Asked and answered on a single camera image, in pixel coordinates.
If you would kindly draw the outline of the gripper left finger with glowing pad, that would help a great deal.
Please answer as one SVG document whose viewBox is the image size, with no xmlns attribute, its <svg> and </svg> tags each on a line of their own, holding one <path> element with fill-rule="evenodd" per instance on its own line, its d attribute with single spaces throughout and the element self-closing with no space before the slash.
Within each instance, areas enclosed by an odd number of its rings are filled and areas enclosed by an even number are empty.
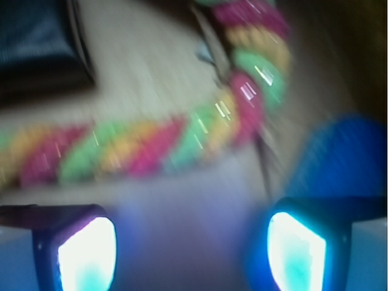
<svg viewBox="0 0 388 291">
<path fill-rule="evenodd" d="M 97 204 L 1 207 L 1 290 L 109 290 L 116 258 Z"/>
</svg>

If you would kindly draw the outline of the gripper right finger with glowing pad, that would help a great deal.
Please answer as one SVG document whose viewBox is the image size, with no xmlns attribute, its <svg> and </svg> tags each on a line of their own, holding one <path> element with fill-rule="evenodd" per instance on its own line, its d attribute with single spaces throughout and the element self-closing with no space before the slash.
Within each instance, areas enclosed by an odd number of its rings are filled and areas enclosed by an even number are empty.
<svg viewBox="0 0 388 291">
<path fill-rule="evenodd" d="M 386 290 L 387 199 L 281 198 L 245 267 L 252 290 Z"/>
</svg>

